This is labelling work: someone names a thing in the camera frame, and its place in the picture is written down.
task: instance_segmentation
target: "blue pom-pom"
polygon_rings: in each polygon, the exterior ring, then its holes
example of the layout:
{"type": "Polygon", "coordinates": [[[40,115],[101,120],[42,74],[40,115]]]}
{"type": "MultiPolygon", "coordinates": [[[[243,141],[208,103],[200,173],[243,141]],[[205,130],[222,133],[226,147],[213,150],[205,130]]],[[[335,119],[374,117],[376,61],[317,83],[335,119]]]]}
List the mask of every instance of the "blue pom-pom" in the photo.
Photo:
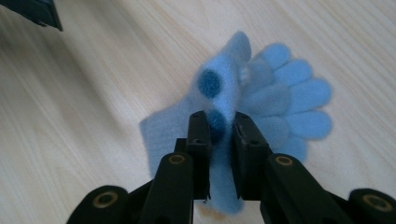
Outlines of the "blue pom-pom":
{"type": "Polygon", "coordinates": [[[212,70],[205,70],[198,78],[198,89],[208,99],[215,98],[221,92],[219,74],[212,70]]]}
{"type": "Polygon", "coordinates": [[[206,113],[207,122],[209,123],[210,138],[212,143],[217,143],[226,132],[226,119],[218,110],[211,110],[206,113]]]}

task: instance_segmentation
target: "wood grain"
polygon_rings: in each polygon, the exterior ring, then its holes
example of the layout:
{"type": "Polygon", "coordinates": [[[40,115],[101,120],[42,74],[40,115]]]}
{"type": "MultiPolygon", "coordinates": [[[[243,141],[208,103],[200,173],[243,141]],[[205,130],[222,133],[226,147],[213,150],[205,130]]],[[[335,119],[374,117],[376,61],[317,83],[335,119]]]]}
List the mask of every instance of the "wood grain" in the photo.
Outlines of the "wood grain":
{"type": "MultiPolygon", "coordinates": [[[[326,78],[332,134],[305,166],[346,198],[396,198],[396,3],[368,1],[56,1],[64,32],[0,8],[0,223],[65,223],[92,189],[149,180],[140,120],[188,90],[238,30],[253,52],[290,46],[326,78]]],[[[262,223],[258,203],[235,217],[262,223]]]]}

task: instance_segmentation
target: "black object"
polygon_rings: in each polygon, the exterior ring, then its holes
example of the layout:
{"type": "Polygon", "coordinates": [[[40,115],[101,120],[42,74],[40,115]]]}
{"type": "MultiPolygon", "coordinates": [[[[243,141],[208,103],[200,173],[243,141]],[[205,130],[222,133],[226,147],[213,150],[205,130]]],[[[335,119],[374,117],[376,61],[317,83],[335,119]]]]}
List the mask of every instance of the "black object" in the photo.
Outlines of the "black object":
{"type": "Polygon", "coordinates": [[[48,25],[62,31],[61,21],[52,0],[0,0],[0,5],[38,25],[48,25]]]}
{"type": "MultiPolygon", "coordinates": [[[[192,223],[193,200],[209,197],[209,136],[205,112],[192,114],[188,137],[177,139],[152,181],[129,194],[114,186],[95,189],[67,223],[192,223]]],[[[394,199],[373,189],[355,189],[348,201],[327,192],[298,160],[274,154],[242,113],[235,116],[232,152],[237,195],[261,201],[265,223],[396,223],[394,199]]]]}

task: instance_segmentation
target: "light blue glove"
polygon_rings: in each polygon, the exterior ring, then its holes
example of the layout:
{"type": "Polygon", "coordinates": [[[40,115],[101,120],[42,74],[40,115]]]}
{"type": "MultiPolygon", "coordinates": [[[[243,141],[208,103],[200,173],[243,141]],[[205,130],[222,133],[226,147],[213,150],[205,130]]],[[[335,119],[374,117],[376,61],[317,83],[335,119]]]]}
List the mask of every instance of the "light blue glove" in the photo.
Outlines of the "light blue glove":
{"type": "Polygon", "coordinates": [[[235,111],[253,118],[274,152],[303,161],[305,141],[324,138],[331,130],[329,116],[316,110],[330,98],[329,84],[312,78],[310,65],[292,60],[286,46],[273,44],[251,59],[248,37],[238,32],[200,67],[185,97],[140,123],[150,171],[154,176],[161,157],[174,150],[177,138],[186,137],[190,114],[204,110],[213,144],[212,200],[206,205],[235,214],[243,208],[231,170],[235,111]]]}

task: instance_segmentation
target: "metal screw head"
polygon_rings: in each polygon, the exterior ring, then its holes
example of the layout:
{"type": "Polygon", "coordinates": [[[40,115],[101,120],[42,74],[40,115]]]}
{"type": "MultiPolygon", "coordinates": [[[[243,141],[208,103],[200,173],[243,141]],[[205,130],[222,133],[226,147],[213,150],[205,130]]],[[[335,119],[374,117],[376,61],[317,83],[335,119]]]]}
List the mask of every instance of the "metal screw head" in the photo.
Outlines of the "metal screw head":
{"type": "Polygon", "coordinates": [[[114,191],[106,191],[93,199],[93,206],[97,208],[106,208],[115,203],[119,198],[119,194],[114,191]]]}
{"type": "Polygon", "coordinates": [[[391,212],[393,210],[393,206],[387,200],[374,194],[365,194],[362,198],[365,203],[378,211],[391,212]]]}
{"type": "Polygon", "coordinates": [[[184,156],[182,156],[182,155],[173,155],[173,156],[169,157],[168,160],[170,163],[172,163],[174,165],[179,165],[179,164],[183,163],[186,160],[186,158],[184,158],[184,156]]]}
{"type": "Polygon", "coordinates": [[[275,161],[284,166],[293,165],[293,160],[286,156],[278,156],[275,158],[275,161]]]}

